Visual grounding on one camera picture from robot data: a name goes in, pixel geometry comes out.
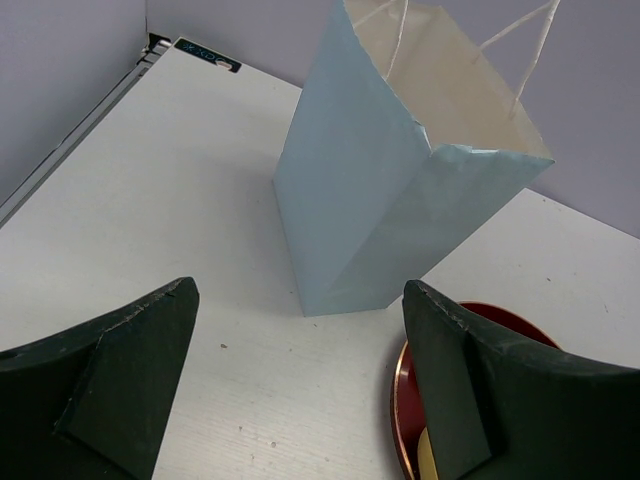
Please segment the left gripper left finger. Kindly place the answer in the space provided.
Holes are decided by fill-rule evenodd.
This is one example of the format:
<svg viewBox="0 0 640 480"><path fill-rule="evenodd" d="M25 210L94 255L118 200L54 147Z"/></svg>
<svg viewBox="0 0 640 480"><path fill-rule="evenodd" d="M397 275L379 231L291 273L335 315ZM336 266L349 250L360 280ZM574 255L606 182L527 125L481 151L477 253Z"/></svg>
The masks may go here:
<svg viewBox="0 0 640 480"><path fill-rule="evenodd" d="M200 296L177 278L1 354L4 479L149 479Z"/></svg>

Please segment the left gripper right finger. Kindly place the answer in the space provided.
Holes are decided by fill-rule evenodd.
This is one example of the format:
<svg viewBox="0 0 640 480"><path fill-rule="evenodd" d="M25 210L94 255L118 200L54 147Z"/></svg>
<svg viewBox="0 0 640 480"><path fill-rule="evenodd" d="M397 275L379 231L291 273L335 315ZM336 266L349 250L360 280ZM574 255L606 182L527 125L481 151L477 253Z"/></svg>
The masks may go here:
<svg viewBox="0 0 640 480"><path fill-rule="evenodd" d="M442 479L635 479L639 372L547 346L419 280L402 299Z"/></svg>

